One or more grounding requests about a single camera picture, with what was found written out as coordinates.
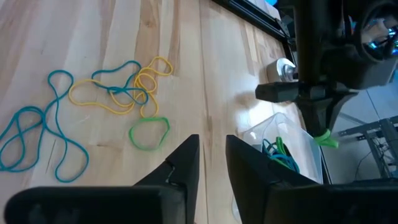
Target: cable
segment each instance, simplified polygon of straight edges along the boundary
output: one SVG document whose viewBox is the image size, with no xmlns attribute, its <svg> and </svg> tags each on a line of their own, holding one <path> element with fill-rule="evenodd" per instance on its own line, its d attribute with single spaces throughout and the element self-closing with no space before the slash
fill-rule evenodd
<svg viewBox="0 0 398 224">
<path fill-rule="evenodd" d="M 368 155 L 370 155 L 372 152 L 369 152 L 368 154 L 366 154 L 366 156 L 364 156 L 358 163 L 358 166 L 356 167 L 356 171 L 355 171 L 355 180 L 357 180 L 356 176 L 358 175 L 358 171 L 359 171 L 359 167 L 362 163 L 362 161 L 368 157 Z"/>
<path fill-rule="evenodd" d="M 382 146 L 385 145 L 385 143 L 381 144 L 380 141 L 379 141 L 377 138 L 372 139 L 372 142 L 373 142 L 373 144 L 377 147 L 378 150 L 380 150 L 380 147 L 382 147 Z M 380 155 L 379 160 L 382 159 L 382 158 L 384 157 L 384 152 L 385 152 L 385 151 L 383 150 L 383 148 L 382 148 L 380 151 L 381 151 L 381 155 Z M 359 163 L 358 163 L 358 165 L 357 165 L 357 167 L 356 167 L 356 171 L 355 171 L 355 180 L 357 180 L 357 175 L 358 175 L 359 167 L 360 167 L 362 161 L 363 161 L 365 158 L 367 158 L 368 155 L 370 155 L 370 153 L 372 153 L 372 151 L 370 151 L 369 153 L 367 153 L 367 154 L 359 161 Z"/>
</svg>

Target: blue rubber band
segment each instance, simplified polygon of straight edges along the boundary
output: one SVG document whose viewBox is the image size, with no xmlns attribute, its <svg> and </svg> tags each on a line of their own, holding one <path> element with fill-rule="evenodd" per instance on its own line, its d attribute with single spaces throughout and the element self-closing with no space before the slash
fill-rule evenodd
<svg viewBox="0 0 398 224">
<path fill-rule="evenodd" d="M 146 103 L 148 102 L 148 100 L 149 100 L 148 93 L 147 93 L 144 89 L 142 89 L 142 88 L 128 88 L 128 86 L 129 86 L 131 80 L 132 80 L 132 79 L 134 78 L 134 76 L 137 75 L 138 72 L 141 70 L 141 64 L 140 64 L 139 62 L 135 61 L 135 60 L 127 61 L 126 63 L 124 63 L 124 64 L 122 64 L 121 66 L 119 66 L 119 67 L 117 67 L 117 68 L 114 68 L 114 69 L 110 69 L 110 70 L 102 69 L 102 70 L 95 71 L 95 72 L 91 75 L 91 79 L 95 79 L 95 76 L 98 75 L 98 74 L 100 74 L 100 73 L 114 73 L 114 72 L 117 72 L 117 71 L 119 71 L 120 69 L 124 68 L 125 66 L 127 66 L 127 65 L 129 65 L 129 64 L 131 64 L 131 63 L 136 64 L 136 65 L 138 66 L 138 70 L 137 70 L 136 72 L 133 72 L 133 73 L 129 76 L 129 78 L 127 79 L 127 81 L 126 81 L 126 83 L 124 84 L 123 87 L 118 87 L 118 86 L 105 86 L 105 85 L 101 85 L 101 84 L 99 84 L 99 83 L 94 83 L 94 85 L 96 85 L 96 86 L 98 86 L 98 87 L 100 87 L 100 88 L 105 89 L 109 94 L 112 93 L 112 94 L 114 94 L 114 95 L 117 95 L 117 94 L 120 94 L 120 93 L 125 93 L 125 94 L 126 94 L 127 96 L 129 96 L 132 100 L 134 100 L 138 105 L 144 105 L 144 104 L 146 104 Z M 132 91 L 132 92 L 133 92 L 133 91 L 135 91 L 135 90 L 144 92 L 144 94 L 145 94 L 145 96 L 146 96 L 146 100 L 145 100 L 144 102 L 137 101 L 137 100 L 134 99 L 134 97 L 128 92 L 128 91 Z"/>
<path fill-rule="evenodd" d="M 69 78 L 70 78 L 70 80 L 71 80 L 70 86 L 68 87 L 68 89 L 67 89 L 62 95 L 60 95 L 60 96 L 58 96 L 58 93 L 57 93 L 57 91 L 56 91 L 54 85 L 51 83 L 51 78 L 52 78 L 55 74 L 58 74 L 58 73 L 63 73 L 63 74 L 68 75 Z M 41 143 L 42 143 L 42 139 L 43 139 L 44 132 L 45 132 L 45 131 L 48 131 L 49 133 L 53 134 L 54 136 L 59 137 L 59 138 L 62 138 L 63 141 L 64 141 L 64 143 L 65 143 L 65 150 L 64 150 L 62 159 L 61 159 L 61 161 L 58 163 L 57 167 L 55 168 L 55 178 L 56 178 L 59 182 L 70 183 L 70 182 L 73 182 L 74 180 L 76 180 L 77 178 L 79 178 L 79 177 L 84 173 L 84 171 L 87 169 L 87 166 L 88 166 L 88 163 L 89 163 L 89 160 L 90 160 L 90 157 L 89 157 L 89 155 L 88 155 L 87 150 L 86 150 L 81 144 L 75 142 L 74 140 L 71 140 L 71 139 L 67 138 L 67 137 L 64 135 L 64 133 L 62 132 L 61 127 L 60 127 L 59 122 L 58 122 L 59 101 L 60 101 L 62 98 L 64 98 L 64 97 L 68 94 L 70 87 L 73 85 L 73 76 L 72 76 L 72 74 L 69 73 L 68 71 L 65 71 L 65 70 L 55 70 L 55 71 L 53 71 L 53 72 L 51 72 L 51 73 L 49 74 L 49 76 L 48 76 L 48 78 L 47 78 L 47 83 L 50 85 L 51 89 L 53 90 L 54 95 L 55 95 L 55 99 L 54 99 L 53 101 L 51 101 L 51 102 L 47 105 L 47 107 L 44 109 L 44 111 L 41 110 L 40 108 L 36 107 L 36 106 L 25 106 L 25 107 L 21 108 L 19 111 L 17 111 L 17 112 L 14 114 L 14 116 L 13 116 L 12 119 L 11 119 L 11 121 L 10 121 L 9 124 L 7 125 L 6 129 L 0 134 L 0 141 L 1 141 L 1 140 L 3 139 L 3 137 L 7 134 L 7 132 L 10 130 L 11 126 L 12 126 L 14 123 L 16 123 L 17 130 L 18 130 L 18 134 L 14 135 L 14 136 L 11 137 L 10 139 L 8 139 L 8 140 L 6 141 L 6 143 L 4 143 L 3 147 L 0 149 L 0 172 L 24 172 L 24 171 L 29 170 L 29 169 L 31 169 L 32 167 L 34 167 L 34 166 L 38 163 L 39 158 L 40 158 L 40 146 L 41 146 Z M 47 113 L 50 111 L 50 108 L 51 108 L 54 104 L 56 104 L 56 109 L 55 109 L 55 124 L 57 125 L 57 130 L 56 130 L 56 131 L 51 130 L 51 129 L 47 126 L 47 123 L 46 123 L 46 116 L 47 116 Z M 20 124 L 19 124 L 19 117 L 20 117 L 22 114 L 24 114 L 24 113 L 36 113 L 36 114 L 38 114 L 38 115 L 40 116 L 40 121 L 37 122 L 37 123 L 35 123 L 35 124 L 33 124 L 32 126 L 28 127 L 28 128 L 25 129 L 25 130 L 21 130 L 21 126 L 20 126 Z M 30 130 L 32 130 L 32 129 L 38 127 L 38 126 L 40 126 L 40 125 L 42 125 L 42 130 L 41 130 L 41 133 L 40 133 L 39 142 L 38 142 L 38 144 L 37 144 L 37 155 L 36 155 L 35 161 L 34 161 L 31 165 L 29 165 L 29 166 L 27 166 L 27 167 L 25 167 L 25 168 L 16 169 L 16 167 L 19 166 L 19 165 L 22 163 L 22 161 L 24 160 L 24 158 L 25 158 L 26 146 L 25 146 L 24 134 L 27 133 L 27 132 L 29 132 Z M 19 138 L 19 140 L 21 141 L 21 144 L 22 144 L 22 153 L 21 153 L 21 156 L 20 156 L 20 158 L 19 158 L 15 163 L 13 163 L 13 164 L 11 164 L 11 165 L 9 165 L 9 166 L 6 166 L 6 165 L 4 165 L 4 163 L 3 163 L 3 161 L 2 161 L 2 153 L 4 152 L 6 146 L 7 146 L 11 141 L 13 141 L 13 140 L 16 139 L 16 138 Z M 72 178 L 70 178 L 70 179 L 62 179 L 62 178 L 59 177 L 59 175 L 58 175 L 58 170 L 59 170 L 60 166 L 62 165 L 62 163 L 64 162 L 65 157 L 66 157 L 66 155 L 67 155 L 67 152 L 68 152 L 68 143 L 71 143 L 72 145 L 75 145 L 77 148 L 79 148 L 79 149 L 84 153 L 84 155 L 85 155 L 85 157 L 86 157 L 86 163 L 85 163 L 85 165 L 83 166 L 82 170 L 79 171 L 79 173 L 77 173 L 74 177 L 72 177 Z"/>
</svg>

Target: wooden table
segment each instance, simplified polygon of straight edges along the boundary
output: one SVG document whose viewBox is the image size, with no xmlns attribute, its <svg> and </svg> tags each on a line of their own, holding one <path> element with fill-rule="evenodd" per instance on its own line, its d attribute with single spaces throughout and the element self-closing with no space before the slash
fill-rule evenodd
<svg viewBox="0 0 398 224">
<path fill-rule="evenodd" d="M 269 13 L 279 16 L 275 10 Z M 235 223 L 225 136 L 239 136 L 278 111 L 298 124 L 300 117 L 294 105 L 275 105 L 254 97 L 257 84 L 267 82 L 266 66 L 284 56 L 281 44 L 214 2 L 0 0 L 0 129 L 19 108 L 44 108 L 53 100 L 47 85 L 52 70 L 68 70 L 75 80 L 81 80 L 127 60 L 147 65 L 156 55 L 175 67 L 171 76 L 156 77 L 159 116 L 168 117 L 171 124 L 162 148 L 144 152 L 131 144 L 127 132 L 139 119 L 139 108 L 118 116 L 94 106 L 75 106 L 64 98 L 60 126 L 90 153 L 84 175 L 66 185 L 133 185 L 197 133 L 201 173 L 195 220 L 198 224 Z M 131 71 L 101 75 L 100 80 L 122 85 Z M 53 82 L 59 92 L 69 85 L 63 76 Z M 92 84 L 79 87 L 75 97 L 113 105 L 109 95 Z M 151 112 L 153 105 L 146 108 L 146 113 Z M 52 108 L 47 116 L 51 128 L 55 128 L 54 116 Z M 27 114 L 21 124 L 26 127 L 37 120 L 36 115 Z M 160 124 L 148 125 L 137 138 L 154 142 L 161 131 Z M 37 128 L 25 137 L 25 166 L 36 158 L 39 134 Z M 46 133 L 34 168 L 23 173 L 0 172 L 0 210 L 9 197 L 28 187 L 65 185 L 54 177 L 63 151 L 63 141 Z M 15 160 L 13 153 L 21 153 L 19 142 L 9 146 L 3 161 Z M 70 177 L 82 162 L 83 154 L 71 147 L 60 175 Z"/>
</svg>

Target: teal rubber band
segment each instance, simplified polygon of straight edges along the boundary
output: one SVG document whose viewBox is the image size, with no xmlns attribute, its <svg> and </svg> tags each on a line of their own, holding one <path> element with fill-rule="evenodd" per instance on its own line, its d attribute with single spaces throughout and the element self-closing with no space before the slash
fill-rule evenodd
<svg viewBox="0 0 398 224">
<path fill-rule="evenodd" d="M 162 138 L 160 139 L 158 145 L 156 147 L 145 147 L 140 145 L 135 139 L 134 139 L 134 131 L 135 129 L 142 123 L 146 122 L 153 122 L 153 121 L 163 121 L 166 124 L 166 132 L 163 134 Z M 142 118 L 140 119 L 135 125 L 133 125 L 129 131 L 129 137 L 131 140 L 131 143 L 136 146 L 138 149 L 143 150 L 143 151 L 155 151 L 157 150 L 160 146 L 162 146 L 165 138 L 167 137 L 167 134 L 170 131 L 170 123 L 169 120 L 165 117 L 158 117 L 158 118 Z"/>
<path fill-rule="evenodd" d="M 331 132 L 329 129 L 319 137 L 314 137 L 314 140 L 320 146 L 328 146 L 338 148 L 339 142 L 331 138 Z"/>
<path fill-rule="evenodd" d="M 69 79 L 70 79 L 70 85 L 69 85 L 68 89 L 67 89 L 65 92 L 63 92 L 61 95 L 59 95 L 59 94 L 57 93 L 57 90 L 55 89 L 53 83 L 51 82 L 51 78 L 52 78 L 54 75 L 56 75 L 56 74 L 64 74 L 64 75 L 67 75 L 67 76 L 69 77 Z M 52 100 L 52 101 L 47 105 L 47 107 L 46 107 L 44 110 L 42 110 L 42 109 L 40 109 L 40 108 L 38 108 L 38 107 L 36 107 L 36 106 L 25 106 L 25 107 L 21 108 L 19 111 L 17 111 L 17 112 L 14 114 L 14 116 L 13 116 L 12 119 L 11 119 L 11 121 L 10 121 L 9 124 L 7 125 L 6 129 L 0 134 L 0 141 L 2 141 L 3 138 L 5 137 L 5 135 L 8 133 L 8 131 L 11 129 L 12 125 L 13 125 L 14 123 L 16 124 L 18 133 L 17 133 L 16 135 L 14 135 L 13 137 L 9 138 L 9 139 L 4 143 L 4 145 L 2 146 L 2 148 L 0 148 L 0 172 L 18 173 L 18 172 L 27 171 L 27 170 L 31 169 L 32 167 L 34 167 L 34 166 L 38 163 L 38 161 L 39 161 L 39 159 L 40 159 L 40 148 L 41 148 L 41 145 L 42 145 L 42 140 L 43 140 L 44 132 L 45 132 L 45 131 L 48 131 L 50 134 L 53 134 L 54 136 L 56 136 L 56 137 L 62 139 L 62 140 L 63 140 L 63 143 L 64 143 L 64 146 L 65 146 L 65 147 L 64 147 L 64 151 L 63 151 L 63 156 L 62 156 L 62 158 L 61 158 L 61 161 L 58 163 L 58 165 L 57 165 L 56 168 L 55 168 L 55 178 L 56 178 L 59 182 L 62 182 L 62 183 L 70 183 L 70 182 L 73 182 L 74 180 L 76 180 L 77 178 L 79 178 L 79 177 L 84 173 L 84 171 L 86 170 L 86 168 L 87 168 L 87 166 L 88 166 L 89 160 L 90 160 L 90 157 L 89 157 L 89 155 L 88 155 L 87 150 L 86 150 L 81 144 L 79 144 L 79 143 L 77 143 L 76 141 L 74 141 L 74 140 L 72 140 L 72 139 L 66 137 L 66 136 L 64 135 L 64 133 L 63 133 L 61 127 L 60 127 L 59 122 L 58 122 L 58 111 L 59 111 L 59 107 L 60 107 L 60 100 L 61 100 L 62 98 L 64 98 L 64 97 L 68 94 L 70 87 L 73 85 L 73 76 L 72 76 L 72 74 L 69 73 L 68 71 L 65 71 L 65 70 L 55 70 L 55 71 L 51 72 L 51 73 L 49 74 L 49 76 L 47 77 L 47 83 L 48 83 L 49 86 L 51 87 L 51 89 L 52 89 L 52 91 L 53 91 L 53 93 L 54 93 L 54 95 L 55 95 L 55 99 Z M 56 124 L 56 127 L 57 127 L 56 129 L 50 129 L 50 127 L 48 127 L 48 126 L 47 126 L 47 123 L 46 123 L 46 117 L 47 117 L 47 115 L 48 115 L 48 113 L 49 113 L 49 111 L 50 111 L 50 109 L 52 108 L 53 105 L 55 105 L 55 118 L 54 118 L 54 120 L 55 120 L 55 124 Z M 31 125 L 30 127 L 26 128 L 26 129 L 23 129 L 23 130 L 22 130 L 21 124 L 20 124 L 19 120 L 20 120 L 20 117 L 21 117 L 23 114 L 25 114 L 25 113 L 35 113 L 35 114 L 38 114 L 38 115 L 40 116 L 40 121 L 36 122 L 35 124 Z M 22 161 L 25 159 L 25 154 L 26 154 L 26 143 L 25 143 L 25 139 L 24 139 L 24 134 L 25 134 L 25 133 L 28 133 L 29 131 L 33 130 L 33 129 L 36 128 L 36 127 L 39 127 L 40 125 L 42 126 L 42 130 L 41 130 L 41 132 L 40 132 L 39 141 L 38 141 L 38 143 L 37 143 L 37 152 L 36 152 L 36 158 L 35 158 L 35 160 L 34 160 L 31 164 L 29 164 L 28 166 L 26 166 L 26 167 L 18 168 L 18 166 L 21 165 L 21 164 L 22 164 Z M 7 149 L 6 146 L 7 146 L 10 142 L 12 142 L 13 140 L 15 140 L 15 139 L 19 139 L 19 141 L 21 142 L 21 144 L 22 144 L 22 153 L 21 153 L 21 155 L 20 155 L 20 157 L 18 158 L 17 161 L 15 161 L 13 164 L 7 166 L 7 165 L 4 164 L 4 162 L 3 162 L 3 160 L 2 160 L 2 154 L 3 154 L 3 152 Z M 59 176 L 58 172 L 59 172 L 59 168 L 61 167 L 61 165 L 62 165 L 62 164 L 64 163 L 64 161 L 65 161 L 65 157 L 66 157 L 67 152 L 68 152 L 68 145 L 69 145 L 69 144 L 74 145 L 75 147 L 77 147 L 77 148 L 84 154 L 85 159 L 86 159 L 86 162 L 85 162 L 84 166 L 82 167 L 82 169 L 81 169 L 77 174 L 75 174 L 73 177 L 71 177 L 71 178 L 69 178 L 69 179 L 63 179 L 63 178 L 61 178 L 61 177 Z"/>
</svg>

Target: floor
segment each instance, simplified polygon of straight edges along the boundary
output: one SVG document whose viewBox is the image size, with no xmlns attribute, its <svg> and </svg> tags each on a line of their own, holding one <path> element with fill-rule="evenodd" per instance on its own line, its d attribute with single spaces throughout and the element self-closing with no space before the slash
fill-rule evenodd
<svg viewBox="0 0 398 224">
<path fill-rule="evenodd" d="M 379 119 L 398 115 L 398 82 L 386 86 L 377 86 L 361 91 L 358 96 L 347 102 L 341 110 L 333 132 L 357 127 Z M 354 117 L 357 121 L 344 115 Z M 324 147 L 323 152 L 334 184 L 350 183 L 356 179 L 380 178 L 376 162 L 372 155 L 366 157 L 358 169 L 360 160 L 370 152 L 366 141 L 343 142 L 339 149 Z"/>
</svg>

